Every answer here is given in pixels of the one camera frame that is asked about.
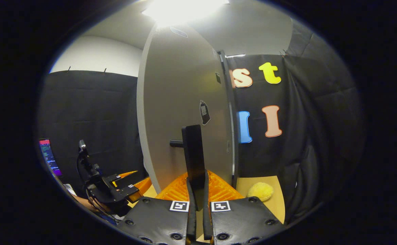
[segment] yellow plush ball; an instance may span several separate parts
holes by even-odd
[[[266,201],[271,198],[274,189],[267,183],[255,183],[248,191],[247,197],[258,197],[261,201]]]

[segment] white wall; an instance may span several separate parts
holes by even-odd
[[[77,38],[58,58],[51,72],[104,71],[138,76],[142,50],[105,37]]]

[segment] monitor screen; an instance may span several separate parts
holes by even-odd
[[[51,167],[52,171],[57,177],[61,177],[62,173],[59,167],[57,166],[54,155],[52,153],[51,142],[49,141],[49,139],[44,139],[44,140],[40,140],[39,143],[40,143],[41,153],[43,155],[43,158],[45,159],[45,162]]]

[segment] ceiling light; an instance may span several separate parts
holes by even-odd
[[[226,58],[232,58],[232,57],[242,57],[242,56],[245,56],[245,54],[229,55],[229,56],[226,56]]]
[[[155,0],[142,13],[156,20],[159,26],[178,25],[205,17],[227,0]]]

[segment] tag on door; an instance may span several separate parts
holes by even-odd
[[[210,120],[209,109],[206,103],[200,100],[200,115],[202,116],[202,124],[205,126]]]

